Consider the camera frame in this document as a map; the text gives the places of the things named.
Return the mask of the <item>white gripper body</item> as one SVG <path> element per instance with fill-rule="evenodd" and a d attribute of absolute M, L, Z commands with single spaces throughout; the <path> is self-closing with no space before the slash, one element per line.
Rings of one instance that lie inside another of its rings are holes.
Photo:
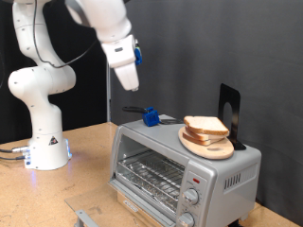
<path fill-rule="evenodd" d="M 124 39 L 101 45 L 109 63 L 115 71 L 118 80 L 126 91 L 139 87 L 136 71 L 135 39 L 129 35 Z"/>

